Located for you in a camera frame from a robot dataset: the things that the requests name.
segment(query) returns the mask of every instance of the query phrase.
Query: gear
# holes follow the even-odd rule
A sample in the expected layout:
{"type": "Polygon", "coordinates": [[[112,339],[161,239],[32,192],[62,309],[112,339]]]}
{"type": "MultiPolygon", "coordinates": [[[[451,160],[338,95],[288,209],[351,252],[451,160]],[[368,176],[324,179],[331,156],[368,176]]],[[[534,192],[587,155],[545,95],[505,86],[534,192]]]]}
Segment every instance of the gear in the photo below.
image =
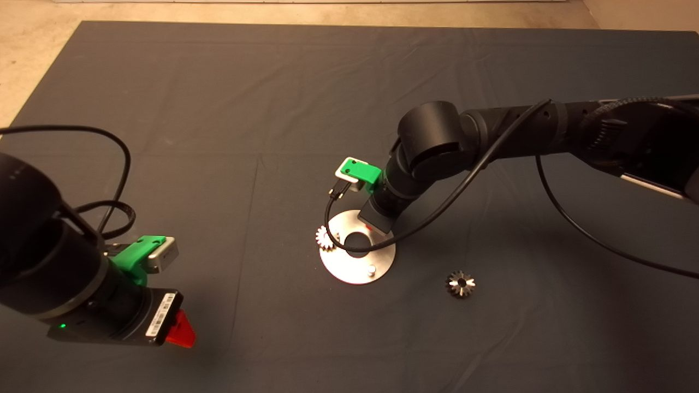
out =
{"type": "Polygon", "coordinates": [[[447,277],[447,291],[458,298],[467,297],[475,288],[475,279],[460,270],[447,277]]]}
{"type": "Polygon", "coordinates": [[[322,225],[315,232],[315,242],[318,243],[318,247],[323,251],[331,251],[335,248],[335,244],[330,240],[330,236],[328,236],[328,231],[325,230],[325,225],[322,225]]]}

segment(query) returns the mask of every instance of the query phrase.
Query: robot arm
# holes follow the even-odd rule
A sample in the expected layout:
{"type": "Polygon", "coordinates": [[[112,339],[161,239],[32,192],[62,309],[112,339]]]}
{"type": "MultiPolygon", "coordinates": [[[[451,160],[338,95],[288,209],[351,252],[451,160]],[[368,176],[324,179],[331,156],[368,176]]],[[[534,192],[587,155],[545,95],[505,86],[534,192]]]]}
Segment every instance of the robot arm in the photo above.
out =
{"type": "MultiPolygon", "coordinates": [[[[428,102],[398,124],[398,140],[359,218],[387,233],[435,181],[471,169],[528,107],[467,110],[428,102]]],[[[699,203],[699,96],[550,102],[494,159],[571,152],[600,171],[699,203]]]]}
{"type": "Polygon", "coordinates": [[[105,246],[48,177],[3,153],[0,190],[0,304],[47,324],[58,341],[194,344],[182,293],[146,286],[145,275],[177,255],[173,238],[105,246]]]}

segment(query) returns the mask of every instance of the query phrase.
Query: black cable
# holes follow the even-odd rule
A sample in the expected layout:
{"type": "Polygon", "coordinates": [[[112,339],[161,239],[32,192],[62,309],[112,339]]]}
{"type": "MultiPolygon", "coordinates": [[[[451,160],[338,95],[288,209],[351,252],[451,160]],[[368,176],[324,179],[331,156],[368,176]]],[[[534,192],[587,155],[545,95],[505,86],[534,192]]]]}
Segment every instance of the black cable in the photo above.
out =
{"type": "Polygon", "coordinates": [[[129,231],[131,227],[134,225],[136,222],[136,211],[134,208],[131,206],[127,205],[124,202],[121,201],[96,201],[96,202],[90,202],[86,203],[85,205],[78,206],[77,208],[74,208],[75,212],[78,214],[85,213],[87,211],[93,210],[95,208],[101,208],[104,206],[109,206],[110,208],[115,208],[117,210],[122,211],[128,218],[128,222],[120,228],[113,229],[111,231],[103,232],[102,233],[102,238],[104,240],[109,240],[112,238],[115,238],[117,236],[121,236],[129,231]]]}
{"type": "Polygon", "coordinates": [[[415,228],[406,231],[402,234],[396,235],[393,238],[390,238],[389,240],[382,241],[380,243],[376,243],[374,245],[370,245],[369,247],[350,247],[343,245],[338,241],[338,239],[333,236],[333,234],[330,232],[330,209],[333,205],[333,202],[338,198],[336,195],[332,194],[330,197],[330,200],[328,201],[328,205],[325,208],[325,230],[330,238],[330,240],[333,242],[333,244],[341,248],[345,251],[349,252],[371,252],[371,251],[376,251],[380,250],[382,248],[388,247],[391,244],[395,244],[415,233],[418,231],[422,230],[424,227],[427,227],[430,225],[434,220],[437,220],[437,218],[442,215],[451,205],[456,201],[456,199],[461,195],[464,190],[471,184],[473,179],[478,175],[478,173],[483,169],[483,167],[488,164],[491,159],[495,156],[495,154],[500,150],[500,147],[502,144],[507,140],[507,138],[512,135],[513,132],[515,132],[519,126],[527,121],[529,117],[531,117],[533,114],[535,114],[538,110],[540,110],[542,107],[546,106],[549,102],[551,102],[550,99],[541,101],[540,103],[537,103],[533,106],[531,106],[529,109],[524,111],[520,117],[518,117],[512,124],[509,125],[509,127],[495,140],[493,145],[483,154],[483,157],[481,157],[476,165],[474,165],[473,169],[471,172],[468,173],[468,175],[461,181],[461,183],[456,187],[456,189],[445,199],[444,202],[434,211],[432,214],[430,214],[426,219],[424,219],[422,222],[420,222],[415,228]]]}
{"type": "MultiPolygon", "coordinates": [[[[124,168],[122,170],[121,178],[119,179],[119,184],[117,185],[116,192],[114,193],[114,201],[119,201],[122,193],[124,192],[124,187],[126,186],[127,179],[129,177],[129,171],[131,170],[131,153],[126,143],[119,139],[116,135],[96,127],[80,126],[80,125],[62,125],[62,124],[42,124],[42,125],[27,125],[27,126],[16,126],[16,127],[6,127],[0,128],[0,135],[11,135],[20,134],[24,132],[41,132],[41,131],[58,131],[58,132],[88,132],[91,134],[98,134],[109,138],[111,141],[119,145],[122,152],[124,153],[124,168]]],[[[107,226],[109,218],[112,216],[114,211],[114,205],[104,205],[109,206],[109,209],[102,217],[97,226],[97,232],[102,234],[104,228],[107,226]]]]}
{"type": "Polygon", "coordinates": [[[549,182],[546,180],[546,175],[544,174],[544,168],[541,165],[541,156],[537,155],[535,157],[536,159],[536,169],[539,172],[539,178],[541,179],[541,185],[544,186],[544,191],[546,191],[546,195],[549,197],[549,200],[551,203],[554,205],[556,210],[559,211],[559,213],[565,218],[566,221],[568,221],[574,228],[578,230],[581,234],[585,235],[588,239],[592,240],[593,242],[597,243],[604,249],[613,252],[614,254],[624,257],[630,261],[636,262],[638,264],[641,264],[643,266],[648,266],[653,269],[658,269],[662,271],[667,271],[669,273],[674,273],[674,274],[679,274],[681,276],[685,277],[690,277],[690,278],[696,278],[699,279],[699,273],[693,272],[693,271],[687,271],[683,269],[678,269],[675,267],[671,266],[666,266],[662,264],[657,264],[655,262],[651,262],[648,260],[645,260],[640,257],[636,257],[635,255],[628,254],[627,252],[621,251],[618,248],[612,247],[611,245],[608,245],[601,241],[600,239],[596,238],[594,235],[590,234],[585,228],[581,227],[572,217],[569,216],[569,214],[563,209],[561,204],[559,203],[558,199],[554,196],[554,193],[551,191],[551,187],[549,187],[549,182]]]}

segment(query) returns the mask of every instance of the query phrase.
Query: barcode label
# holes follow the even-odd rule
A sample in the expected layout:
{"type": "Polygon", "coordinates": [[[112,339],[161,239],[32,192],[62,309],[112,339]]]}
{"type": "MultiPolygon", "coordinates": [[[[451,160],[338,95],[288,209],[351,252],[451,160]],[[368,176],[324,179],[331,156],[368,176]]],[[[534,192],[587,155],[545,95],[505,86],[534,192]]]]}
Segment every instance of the barcode label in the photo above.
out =
{"type": "Polygon", "coordinates": [[[174,293],[165,294],[165,296],[163,296],[163,300],[160,302],[160,306],[158,306],[158,311],[155,313],[153,320],[150,321],[150,326],[145,332],[146,337],[155,337],[158,335],[158,331],[160,331],[160,327],[163,325],[163,321],[168,315],[168,310],[170,310],[173,300],[175,300],[174,293]]]}

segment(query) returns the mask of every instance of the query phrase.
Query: gray cloth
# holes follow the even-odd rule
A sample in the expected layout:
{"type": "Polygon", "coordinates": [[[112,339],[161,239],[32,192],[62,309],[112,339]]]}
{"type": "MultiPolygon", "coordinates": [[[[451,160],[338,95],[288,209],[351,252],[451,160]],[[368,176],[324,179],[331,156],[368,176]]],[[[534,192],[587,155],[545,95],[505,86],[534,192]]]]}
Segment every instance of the gray cloth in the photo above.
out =
{"type": "MultiPolygon", "coordinates": [[[[127,142],[123,199],[138,219],[118,240],[178,239],[179,258],[150,284],[184,293],[198,342],[58,343],[2,309],[0,390],[696,392],[699,283],[583,238],[530,157],[490,165],[398,245],[376,283],[333,278],[314,232],[340,161],[383,166],[401,116],[425,101],[465,110],[692,94],[698,69],[688,32],[82,23],[15,124],[89,124],[127,142]],[[457,269],[476,277],[465,300],[444,288],[457,269]]],[[[11,136],[0,148],[73,205],[110,197],[120,172],[118,150],[97,136],[11,136]]],[[[590,231],[699,270],[696,206],[569,155],[545,166],[590,231]]],[[[395,232],[460,179],[435,185],[395,232]]],[[[349,195],[337,211],[364,200],[349,195]]]]}

